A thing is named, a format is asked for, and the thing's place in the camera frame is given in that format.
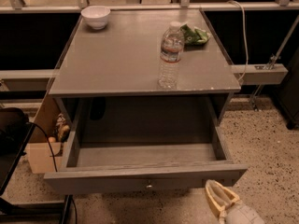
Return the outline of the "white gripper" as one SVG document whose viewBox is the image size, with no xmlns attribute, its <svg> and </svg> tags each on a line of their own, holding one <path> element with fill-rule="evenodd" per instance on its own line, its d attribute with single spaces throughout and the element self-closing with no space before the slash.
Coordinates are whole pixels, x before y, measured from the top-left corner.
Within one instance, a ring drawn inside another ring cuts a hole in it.
<svg viewBox="0 0 299 224">
<path fill-rule="evenodd" d="M 232 190 L 215 180 L 205 185 L 206 199 L 219 224 L 265 224 L 255 209 L 241 201 Z"/>
</svg>

